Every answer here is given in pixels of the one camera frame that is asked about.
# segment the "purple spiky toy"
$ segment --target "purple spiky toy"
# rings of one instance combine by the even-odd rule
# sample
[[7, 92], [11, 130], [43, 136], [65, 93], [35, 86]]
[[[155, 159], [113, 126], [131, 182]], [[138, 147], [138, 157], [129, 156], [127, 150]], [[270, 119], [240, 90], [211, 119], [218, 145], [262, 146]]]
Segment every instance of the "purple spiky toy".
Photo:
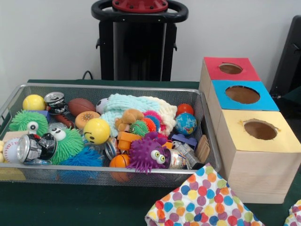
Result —
[[127, 168], [135, 168], [138, 172], [151, 171], [152, 168], [165, 169], [167, 154], [164, 153], [167, 142], [165, 138], [157, 138], [158, 132], [150, 132], [145, 135], [141, 140], [135, 140], [131, 144], [129, 150], [130, 164]]

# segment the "small stuffed bear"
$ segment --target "small stuffed bear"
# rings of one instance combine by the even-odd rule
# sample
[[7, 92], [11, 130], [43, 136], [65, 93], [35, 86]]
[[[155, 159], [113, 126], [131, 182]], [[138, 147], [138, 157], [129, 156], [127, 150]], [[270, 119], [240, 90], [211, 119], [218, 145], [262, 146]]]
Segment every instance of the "small stuffed bear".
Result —
[[136, 120], [141, 120], [144, 118], [144, 115], [142, 112], [136, 110], [136, 109], [127, 109], [124, 111], [122, 118], [116, 118], [115, 119], [115, 127], [117, 130], [120, 131], [129, 131], [130, 125]]

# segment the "power cord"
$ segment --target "power cord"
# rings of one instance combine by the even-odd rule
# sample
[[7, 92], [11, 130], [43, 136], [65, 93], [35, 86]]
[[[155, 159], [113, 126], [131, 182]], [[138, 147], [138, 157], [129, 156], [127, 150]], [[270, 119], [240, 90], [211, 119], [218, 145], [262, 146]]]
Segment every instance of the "power cord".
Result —
[[92, 73], [90, 72], [90, 71], [86, 71], [85, 73], [84, 73], [84, 75], [83, 75], [83, 78], [82, 79], [85, 79], [85, 77], [86, 77], [86, 74], [89, 74], [90, 75], [90, 78], [91, 78], [91, 80], [93, 80], [94, 78], [93, 78], [93, 75], [92, 75]]

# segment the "metal basket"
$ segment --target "metal basket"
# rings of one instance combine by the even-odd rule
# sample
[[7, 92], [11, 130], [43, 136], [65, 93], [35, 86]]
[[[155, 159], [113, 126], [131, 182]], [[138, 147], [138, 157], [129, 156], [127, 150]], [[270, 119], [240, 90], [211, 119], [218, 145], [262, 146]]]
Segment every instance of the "metal basket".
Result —
[[[190, 104], [194, 108], [195, 117], [198, 121], [198, 128], [192, 137], [199, 140], [202, 133], [207, 135], [211, 148], [207, 162], [216, 171], [221, 169], [220, 154], [206, 100], [204, 95], [195, 89], [27, 83], [17, 87], [0, 109], [0, 138], [2, 139], [8, 131], [8, 125], [12, 117], [22, 109], [22, 102], [28, 95], [38, 94], [44, 97], [46, 94], [54, 91], [64, 93], [66, 102], [81, 97], [96, 104], [102, 98], [119, 93], [137, 97], [158, 97], [172, 105]], [[151, 173], [146, 175], [145, 173], [137, 173], [134, 169], [108, 166], [108, 159], [104, 161], [103, 167], [0, 163], [0, 180], [50, 184], [178, 187], [195, 172], [195, 170], [185, 169], [153, 169]]]

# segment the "googly eye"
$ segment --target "googly eye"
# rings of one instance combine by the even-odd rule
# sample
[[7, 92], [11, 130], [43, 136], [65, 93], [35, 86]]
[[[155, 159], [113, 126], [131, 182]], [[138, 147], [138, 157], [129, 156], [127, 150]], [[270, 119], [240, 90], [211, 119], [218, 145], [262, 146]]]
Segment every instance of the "googly eye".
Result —
[[57, 141], [64, 140], [66, 137], [65, 131], [59, 129], [59, 128], [53, 128], [50, 132]]
[[158, 163], [158, 164], [163, 164], [163, 163], [165, 163], [165, 156], [161, 154], [161, 155], [157, 158], [157, 163]]
[[29, 130], [29, 133], [37, 133], [37, 130], [39, 129], [39, 125], [36, 121], [31, 121], [27, 124], [27, 130]]
[[160, 152], [157, 151], [157, 150], [153, 150], [151, 153], [150, 153], [150, 156], [153, 160], [157, 160], [157, 158], [160, 156]]

